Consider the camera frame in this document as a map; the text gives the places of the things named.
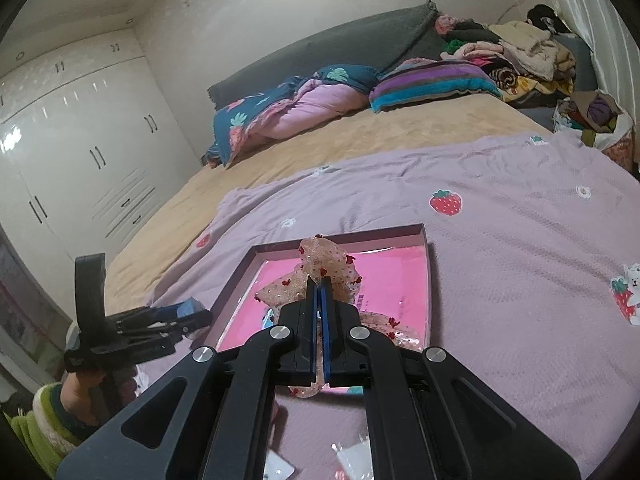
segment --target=white curtain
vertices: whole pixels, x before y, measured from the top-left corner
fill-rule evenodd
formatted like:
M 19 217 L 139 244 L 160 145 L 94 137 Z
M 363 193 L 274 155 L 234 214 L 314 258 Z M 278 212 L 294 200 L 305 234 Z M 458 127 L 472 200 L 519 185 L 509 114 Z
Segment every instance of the white curtain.
M 558 0 L 559 15 L 592 51 L 600 89 L 611 94 L 638 124 L 640 50 L 610 0 Z M 636 162 L 640 161 L 636 138 Z

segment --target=white wardrobe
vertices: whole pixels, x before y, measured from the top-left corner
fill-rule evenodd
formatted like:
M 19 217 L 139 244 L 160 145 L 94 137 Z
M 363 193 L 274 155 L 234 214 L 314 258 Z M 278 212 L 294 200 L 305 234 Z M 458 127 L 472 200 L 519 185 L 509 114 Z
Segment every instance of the white wardrobe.
M 75 257 L 109 263 L 200 163 L 130 29 L 2 78 L 0 122 L 0 226 L 74 319 Z

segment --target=yellow bedspread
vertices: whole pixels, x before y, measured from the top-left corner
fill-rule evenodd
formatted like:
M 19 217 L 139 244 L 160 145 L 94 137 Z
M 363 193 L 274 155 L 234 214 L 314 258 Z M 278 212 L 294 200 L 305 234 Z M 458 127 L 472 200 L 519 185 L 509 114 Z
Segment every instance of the yellow bedspread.
M 148 291 L 216 215 L 236 187 L 267 184 L 323 164 L 389 150 L 471 142 L 547 130 L 487 94 L 391 112 L 370 109 L 269 146 L 228 170 L 203 168 L 140 229 L 112 261 L 105 285 L 106 313 L 144 304 Z

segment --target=pink box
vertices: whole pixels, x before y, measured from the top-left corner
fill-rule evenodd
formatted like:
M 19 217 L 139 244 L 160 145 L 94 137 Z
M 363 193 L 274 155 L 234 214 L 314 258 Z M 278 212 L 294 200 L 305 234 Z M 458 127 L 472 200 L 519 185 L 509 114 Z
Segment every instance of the pink box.
M 356 307 L 413 328 L 426 347 L 430 338 L 429 251 L 422 224 L 327 236 L 355 258 L 362 276 Z M 252 247 L 211 311 L 216 319 L 204 343 L 223 351 L 262 330 L 266 313 L 254 295 L 300 262 L 300 240 Z

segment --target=green fleece jacket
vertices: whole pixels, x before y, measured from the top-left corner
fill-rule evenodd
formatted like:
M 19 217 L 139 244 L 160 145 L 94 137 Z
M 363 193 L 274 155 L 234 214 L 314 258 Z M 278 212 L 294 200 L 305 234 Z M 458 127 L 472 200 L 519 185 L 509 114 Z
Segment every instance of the green fleece jacket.
M 60 383 L 47 384 L 35 394 L 33 411 L 14 418 L 4 414 L 24 447 L 51 478 L 62 459 L 97 429 L 65 411 L 60 402 L 61 389 Z

